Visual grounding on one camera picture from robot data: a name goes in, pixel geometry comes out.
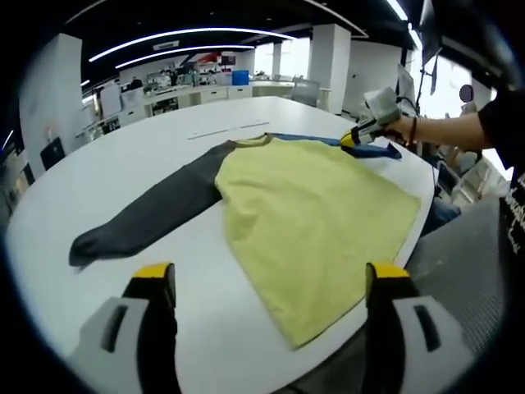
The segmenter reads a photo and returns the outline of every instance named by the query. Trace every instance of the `hand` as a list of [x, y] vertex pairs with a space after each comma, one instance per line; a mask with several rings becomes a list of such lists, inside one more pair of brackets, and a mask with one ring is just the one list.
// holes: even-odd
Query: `hand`
[[408, 141], [410, 138], [410, 131], [412, 129], [412, 120], [408, 117], [401, 116], [397, 121], [385, 127], [387, 131], [395, 131], [400, 133], [403, 140]]

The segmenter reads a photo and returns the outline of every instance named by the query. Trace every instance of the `gray sleeve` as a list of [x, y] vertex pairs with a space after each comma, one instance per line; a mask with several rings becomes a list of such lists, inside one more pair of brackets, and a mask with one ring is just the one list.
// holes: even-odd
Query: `gray sleeve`
[[215, 176], [224, 158], [235, 149], [227, 141], [183, 166], [146, 191], [112, 220], [78, 236], [69, 264], [85, 266], [96, 259], [139, 253], [221, 199]]

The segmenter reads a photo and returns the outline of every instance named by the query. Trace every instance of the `ceiling light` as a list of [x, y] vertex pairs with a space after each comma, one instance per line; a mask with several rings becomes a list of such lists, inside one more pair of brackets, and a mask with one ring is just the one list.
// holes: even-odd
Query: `ceiling light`
[[315, 0], [304, 0], [304, 1], [312, 4], [314, 7], [321, 8], [324, 12], [328, 12], [329, 14], [332, 14], [333, 16], [335, 16], [340, 21], [343, 21], [346, 25], [351, 26], [352, 29], [356, 29], [361, 35], [352, 34], [352, 39], [368, 39], [369, 38], [368, 34], [366, 34], [364, 32], [364, 30], [361, 29], [359, 26], [356, 26], [354, 23], [350, 22], [348, 19], [346, 19], [341, 14], [338, 14], [337, 12], [335, 12], [335, 11], [331, 10], [330, 8], [328, 8], [326, 6], [326, 5], [328, 5], [328, 3], [326, 3], [326, 5], [323, 5], [323, 4], [319, 4]]
[[115, 68], [122, 68], [125, 66], [129, 66], [130, 64], [141, 62], [146, 59], [151, 59], [152, 57], [167, 55], [169, 53], [178, 53], [178, 52], [188, 52], [188, 51], [199, 51], [199, 50], [206, 50], [206, 49], [255, 49], [253, 45], [204, 45], [203, 47], [191, 47], [191, 48], [180, 48], [180, 49], [173, 49], [171, 51], [166, 52], [160, 52], [160, 53], [154, 53], [153, 55], [148, 55], [144, 57], [139, 57], [135, 60], [130, 60], [129, 62], [119, 64], [118, 66], [115, 66]]
[[421, 42], [421, 39], [419, 38], [418, 32], [412, 29], [411, 23], [409, 23], [409, 34], [418, 51], [421, 51], [423, 49], [423, 44]]
[[404, 9], [400, 6], [400, 4], [396, 0], [386, 0], [386, 1], [390, 4], [394, 12], [397, 14], [397, 16], [402, 21], [407, 21], [409, 19]]
[[95, 60], [104, 57], [108, 55], [109, 53], [113, 53], [115, 51], [118, 51], [119, 49], [123, 49], [126, 47], [129, 47], [133, 44], [143, 43], [144, 41], [148, 41], [150, 39], [160, 39], [161, 37], [167, 37], [169, 35], [178, 35], [178, 34], [189, 34], [189, 33], [209, 33], [214, 31], [230, 31], [234, 33], [251, 33], [251, 34], [262, 34], [262, 35], [271, 35], [273, 37], [279, 37], [281, 39], [296, 39], [295, 37], [292, 37], [291, 35], [287, 34], [281, 34], [281, 33], [273, 33], [271, 31], [266, 30], [255, 30], [255, 29], [238, 29], [236, 27], [203, 27], [199, 29], [186, 29], [186, 30], [175, 30], [175, 31], [167, 31], [166, 33], [160, 33], [160, 34], [154, 34], [149, 35], [147, 37], [143, 37], [142, 39], [134, 39], [133, 41], [130, 41], [128, 43], [124, 43], [121, 45], [117, 45], [116, 47], [113, 47], [111, 49], [108, 49], [107, 51], [101, 52], [98, 55], [95, 55], [89, 59], [90, 62], [94, 62]]
[[11, 130], [11, 133], [9, 133], [9, 135], [7, 136], [6, 138], [6, 142], [3, 143], [2, 145], [2, 150], [6, 147], [6, 144], [7, 144], [7, 141], [11, 138], [11, 136], [13, 135], [13, 131], [14, 130]]

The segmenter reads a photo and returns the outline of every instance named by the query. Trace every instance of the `blue bin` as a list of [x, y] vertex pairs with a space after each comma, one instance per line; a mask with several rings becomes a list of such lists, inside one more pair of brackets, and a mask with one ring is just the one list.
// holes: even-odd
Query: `blue bin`
[[233, 71], [231, 73], [231, 84], [234, 86], [249, 85], [249, 71], [248, 70]]

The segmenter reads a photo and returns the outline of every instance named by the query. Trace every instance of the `white table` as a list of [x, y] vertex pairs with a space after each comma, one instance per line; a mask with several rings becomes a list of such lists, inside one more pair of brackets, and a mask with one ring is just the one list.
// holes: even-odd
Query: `white table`
[[[190, 132], [254, 120], [270, 125], [186, 138]], [[176, 265], [176, 367], [184, 393], [268, 393], [319, 365], [362, 326], [364, 303], [292, 351], [228, 248], [222, 203], [132, 258], [98, 261], [79, 271], [68, 265], [68, 252], [80, 233], [111, 219], [154, 183], [226, 139], [263, 132], [339, 138], [353, 125], [283, 98], [245, 98], [149, 118], [59, 162], [30, 187], [7, 231], [12, 272], [43, 337], [59, 355], [69, 355], [80, 326], [108, 297], [122, 293], [135, 270], [170, 260]], [[404, 266], [422, 230], [434, 186], [431, 167], [400, 151], [400, 161], [363, 162], [422, 199], [396, 260]]]
[[[295, 83], [285, 80], [252, 80], [249, 83], [254, 88], [293, 88]], [[322, 92], [330, 92], [328, 88], [321, 88]]]

